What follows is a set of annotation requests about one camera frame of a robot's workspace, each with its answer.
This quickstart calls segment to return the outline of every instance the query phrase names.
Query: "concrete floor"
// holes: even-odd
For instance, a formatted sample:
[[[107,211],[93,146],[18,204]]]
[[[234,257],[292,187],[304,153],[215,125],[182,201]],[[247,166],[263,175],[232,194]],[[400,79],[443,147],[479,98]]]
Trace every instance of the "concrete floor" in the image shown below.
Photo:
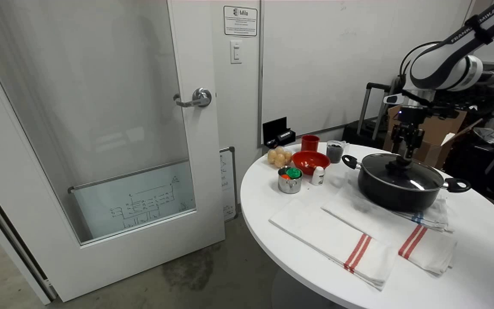
[[[0,247],[0,307],[43,307]],[[331,309],[285,274],[251,237],[244,219],[227,223],[227,240],[55,309]]]

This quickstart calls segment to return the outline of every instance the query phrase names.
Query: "towel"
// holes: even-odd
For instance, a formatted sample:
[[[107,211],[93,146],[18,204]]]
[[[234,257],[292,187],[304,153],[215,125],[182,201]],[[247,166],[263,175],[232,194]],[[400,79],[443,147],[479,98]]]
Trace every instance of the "towel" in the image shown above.
[[[391,247],[342,223],[321,206],[301,201],[287,204],[270,221],[338,262],[338,268],[343,266],[345,271],[383,290],[395,261]]]
[[[451,266],[457,245],[451,235],[429,230],[367,202],[352,185],[345,185],[342,190],[345,192],[337,194],[337,201],[325,204],[328,213],[376,240],[390,244],[398,256],[427,273],[441,276]]]
[[[443,199],[443,197],[438,197],[433,202],[433,206],[429,206],[426,211],[419,211],[419,213],[395,211],[395,213],[402,218],[407,218],[410,221],[424,225],[427,228],[453,233],[453,226],[450,225],[450,214],[446,209],[446,199]]]

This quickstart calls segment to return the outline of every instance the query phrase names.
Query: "red container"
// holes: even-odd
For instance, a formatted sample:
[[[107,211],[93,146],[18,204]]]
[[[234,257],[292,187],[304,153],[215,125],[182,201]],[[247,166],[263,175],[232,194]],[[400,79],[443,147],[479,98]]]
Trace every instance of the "red container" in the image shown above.
[[[304,175],[313,175],[316,166],[330,166],[330,158],[316,151],[295,153],[292,161],[299,170],[302,170]]]
[[[319,137],[307,134],[302,135],[302,149],[301,151],[318,151]]]

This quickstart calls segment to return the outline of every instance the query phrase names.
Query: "door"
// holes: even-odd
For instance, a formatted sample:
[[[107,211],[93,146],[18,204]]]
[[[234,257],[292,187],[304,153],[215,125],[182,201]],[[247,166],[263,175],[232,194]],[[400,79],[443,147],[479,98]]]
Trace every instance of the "door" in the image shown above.
[[[0,209],[62,300],[223,240],[210,5],[0,0]]]

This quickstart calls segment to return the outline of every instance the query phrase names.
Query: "red cup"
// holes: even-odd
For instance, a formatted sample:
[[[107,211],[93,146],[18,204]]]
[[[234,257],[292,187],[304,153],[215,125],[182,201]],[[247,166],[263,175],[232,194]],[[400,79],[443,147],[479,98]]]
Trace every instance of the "red cup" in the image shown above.
[[[319,137],[307,134],[302,135],[302,149],[301,151],[318,151]]]

